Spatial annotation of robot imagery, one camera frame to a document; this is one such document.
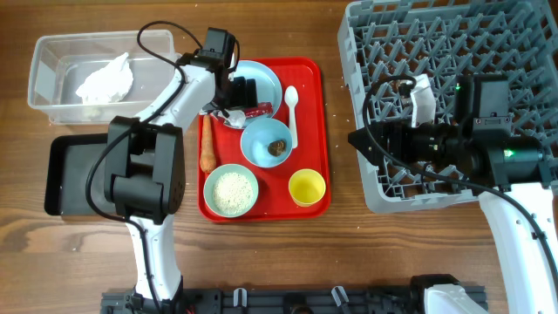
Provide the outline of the red sauce packet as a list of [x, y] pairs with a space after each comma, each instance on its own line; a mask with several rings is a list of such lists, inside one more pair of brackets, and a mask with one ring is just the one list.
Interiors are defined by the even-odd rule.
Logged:
[[268, 115], [274, 111], [273, 105], [270, 102], [261, 102], [256, 107], [245, 109], [244, 115], [247, 119]]

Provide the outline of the light blue plate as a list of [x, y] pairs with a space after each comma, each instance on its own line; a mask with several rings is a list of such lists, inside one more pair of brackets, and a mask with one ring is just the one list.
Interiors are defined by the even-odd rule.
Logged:
[[269, 102], [272, 105], [272, 111], [257, 117], [246, 117], [243, 126], [232, 126], [223, 118], [219, 118], [219, 121], [224, 126], [233, 129], [244, 129], [250, 123], [259, 119], [273, 118], [282, 103], [282, 84], [277, 75], [263, 63], [252, 60], [241, 60], [234, 73], [234, 78], [253, 79], [255, 81], [258, 102]]

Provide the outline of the light blue bowl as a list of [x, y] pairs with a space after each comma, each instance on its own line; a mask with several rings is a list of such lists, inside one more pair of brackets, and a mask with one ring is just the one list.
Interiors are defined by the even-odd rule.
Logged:
[[[287, 151], [279, 157], [268, 153], [268, 145], [275, 140], [286, 140]], [[241, 151], [251, 164], [272, 168], [284, 163], [293, 150], [289, 128], [280, 120], [263, 118], [250, 123], [242, 132]]]

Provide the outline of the brown food scrap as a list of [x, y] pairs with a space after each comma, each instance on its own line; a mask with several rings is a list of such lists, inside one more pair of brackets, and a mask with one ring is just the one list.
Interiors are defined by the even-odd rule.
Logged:
[[286, 140], [275, 140], [268, 145], [268, 153], [274, 157], [279, 157], [287, 151]]

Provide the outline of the orange carrot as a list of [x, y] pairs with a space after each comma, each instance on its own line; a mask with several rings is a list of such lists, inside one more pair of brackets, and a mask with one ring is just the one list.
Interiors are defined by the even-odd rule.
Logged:
[[201, 132], [201, 155], [200, 168], [205, 174], [210, 174], [216, 169], [216, 157], [214, 155], [214, 143], [211, 118], [209, 115], [203, 117]]

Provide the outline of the yellow cup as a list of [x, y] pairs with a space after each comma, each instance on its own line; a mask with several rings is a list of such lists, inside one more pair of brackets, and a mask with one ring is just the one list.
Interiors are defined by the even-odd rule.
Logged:
[[313, 169], [300, 169], [289, 179], [289, 194], [295, 204], [301, 207], [309, 207], [321, 201], [326, 189], [325, 179]]

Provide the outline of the green bowl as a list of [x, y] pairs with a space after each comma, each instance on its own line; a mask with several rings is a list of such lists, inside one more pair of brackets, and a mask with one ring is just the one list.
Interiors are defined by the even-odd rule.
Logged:
[[204, 183], [204, 188], [203, 188], [203, 197], [204, 197], [204, 201], [205, 201], [206, 205], [209, 207], [211, 212], [213, 212], [214, 214], [216, 214], [220, 217], [236, 218], [236, 217], [240, 217], [242, 215], [247, 214], [249, 212], [249, 210], [252, 209], [252, 207], [249, 208], [247, 211], [242, 212], [240, 215], [237, 215], [237, 216], [224, 215], [217, 210], [217, 207], [214, 204], [214, 197], [213, 197], [214, 184], [217, 181], [217, 179], [225, 173], [238, 173], [238, 174], [246, 175], [248, 177], [248, 179], [251, 183], [251, 186], [254, 189], [254, 197], [253, 197], [253, 201], [252, 201], [252, 207], [254, 207], [254, 205], [257, 201], [258, 195], [259, 195], [258, 180], [256, 179], [255, 175], [247, 167], [244, 167], [244, 166], [239, 165], [239, 164], [226, 164], [226, 165], [219, 166], [208, 176], [208, 178], [206, 179], [206, 182]]

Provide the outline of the white rice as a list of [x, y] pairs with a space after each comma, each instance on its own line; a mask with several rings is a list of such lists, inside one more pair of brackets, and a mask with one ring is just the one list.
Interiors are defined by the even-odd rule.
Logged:
[[224, 215], [240, 215], [252, 207], [254, 189], [246, 175], [225, 173], [214, 184], [214, 204]]

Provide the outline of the white napkin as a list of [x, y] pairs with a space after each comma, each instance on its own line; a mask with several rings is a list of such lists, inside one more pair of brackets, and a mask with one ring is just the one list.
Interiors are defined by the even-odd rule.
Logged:
[[125, 52], [89, 75], [76, 94], [85, 105], [120, 102], [131, 90], [133, 72]]

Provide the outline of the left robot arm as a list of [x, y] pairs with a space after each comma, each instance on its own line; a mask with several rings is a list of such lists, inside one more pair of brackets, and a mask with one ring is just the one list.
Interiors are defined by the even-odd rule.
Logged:
[[234, 78], [240, 44], [228, 31], [208, 29], [192, 53], [172, 62], [174, 76], [151, 105], [109, 124], [107, 144], [89, 174], [105, 170], [112, 220], [132, 240], [138, 281], [125, 307], [135, 313], [181, 313], [183, 281], [174, 253], [174, 214], [185, 190], [183, 133], [199, 113], [221, 113], [258, 104], [253, 80]]

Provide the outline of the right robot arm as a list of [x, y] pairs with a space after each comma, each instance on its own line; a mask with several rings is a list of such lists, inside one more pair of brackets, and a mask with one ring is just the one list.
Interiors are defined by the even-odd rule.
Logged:
[[372, 165], [390, 160], [421, 177], [470, 188], [493, 234], [510, 312], [555, 313], [552, 172], [537, 139], [512, 134], [507, 78], [457, 77], [452, 125], [434, 124], [430, 118], [371, 120], [372, 95], [392, 81], [398, 82], [402, 97], [419, 103], [418, 78], [379, 80], [365, 95], [364, 125], [349, 134], [349, 143]]

